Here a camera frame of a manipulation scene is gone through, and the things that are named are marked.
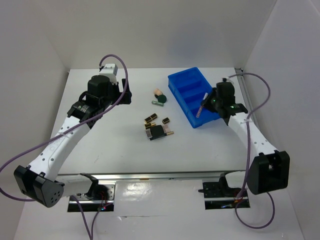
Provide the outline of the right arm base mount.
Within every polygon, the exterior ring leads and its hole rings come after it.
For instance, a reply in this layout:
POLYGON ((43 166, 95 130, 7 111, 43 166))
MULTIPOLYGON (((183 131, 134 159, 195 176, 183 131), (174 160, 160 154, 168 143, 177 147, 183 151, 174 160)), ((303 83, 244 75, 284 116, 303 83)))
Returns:
POLYGON ((237 199, 239 187, 229 187, 225 174, 221 174, 218 180, 205 181, 198 192, 203 194, 206 210, 224 210, 238 208, 250 208, 250 201, 246 191, 243 197, 237 199))

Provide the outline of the pink makeup pencil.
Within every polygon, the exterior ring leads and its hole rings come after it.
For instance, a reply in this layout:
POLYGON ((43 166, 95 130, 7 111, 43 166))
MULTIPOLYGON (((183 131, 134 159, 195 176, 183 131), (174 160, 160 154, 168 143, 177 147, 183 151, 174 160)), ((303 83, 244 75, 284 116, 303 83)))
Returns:
POLYGON ((202 101, 201 101, 201 103, 200 103, 200 107, 199 107, 199 109, 198 109, 198 111, 197 111, 197 114, 196 114, 196 118, 198 119, 199 117, 200 117, 200 115, 201 115, 201 113, 202 113, 202 110, 203 110, 203 105, 204 105, 204 101, 206 100, 206 98, 208 97, 208 93, 206 92, 205 94, 204 94, 204 96, 203 96, 203 98, 202 98, 202 101))

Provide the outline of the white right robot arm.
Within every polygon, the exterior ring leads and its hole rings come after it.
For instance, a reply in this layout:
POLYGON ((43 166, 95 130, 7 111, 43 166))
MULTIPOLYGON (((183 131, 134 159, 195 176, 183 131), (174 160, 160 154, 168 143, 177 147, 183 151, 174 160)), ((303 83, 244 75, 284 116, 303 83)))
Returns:
POLYGON ((236 103, 235 88, 222 81, 201 102, 210 112, 217 113, 247 148, 244 182, 254 195, 285 189, 289 182, 290 156, 279 151, 260 132, 246 107, 236 103))

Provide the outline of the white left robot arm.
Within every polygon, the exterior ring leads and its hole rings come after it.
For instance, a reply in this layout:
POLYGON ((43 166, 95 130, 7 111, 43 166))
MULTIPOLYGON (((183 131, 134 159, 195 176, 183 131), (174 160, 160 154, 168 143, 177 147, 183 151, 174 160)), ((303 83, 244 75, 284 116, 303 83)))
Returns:
POLYGON ((119 84, 112 83, 105 75, 94 75, 88 81, 87 90, 67 112, 60 132, 28 166, 19 165, 15 169, 13 175, 22 194, 51 208, 63 197, 83 195, 92 200, 107 191, 90 174, 59 177, 58 173, 78 142, 108 108, 131 103, 127 78, 122 79, 122 86, 123 91, 120 91, 119 84))

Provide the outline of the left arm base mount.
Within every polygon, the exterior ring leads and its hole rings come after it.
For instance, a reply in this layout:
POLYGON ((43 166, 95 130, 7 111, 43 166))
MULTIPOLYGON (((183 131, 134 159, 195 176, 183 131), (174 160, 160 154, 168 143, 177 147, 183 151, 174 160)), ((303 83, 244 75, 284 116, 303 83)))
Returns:
POLYGON ((98 193, 97 197, 89 199, 84 194, 75 196, 85 213, 93 213, 98 210, 101 210, 102 212, 114 211, 116 182, 111 180, 100 180, 99 184, 105 186, 106 190, 103 190, 102 193, 98 193))

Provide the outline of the black square compact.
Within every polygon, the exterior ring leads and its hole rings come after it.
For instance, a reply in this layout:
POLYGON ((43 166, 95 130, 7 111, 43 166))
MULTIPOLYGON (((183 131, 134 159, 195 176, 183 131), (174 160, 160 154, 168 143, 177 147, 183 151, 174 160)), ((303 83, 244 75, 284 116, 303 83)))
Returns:
POLYGON ((160 139, 160 138, 163 138, 167 135, 167 133, 165 132, 165 129, 162 125, 155 125, 155 126, 152 126, 150 129, 149 129, 149 133, 150 133, 150 140, 157 140, 157 139, 160 139))

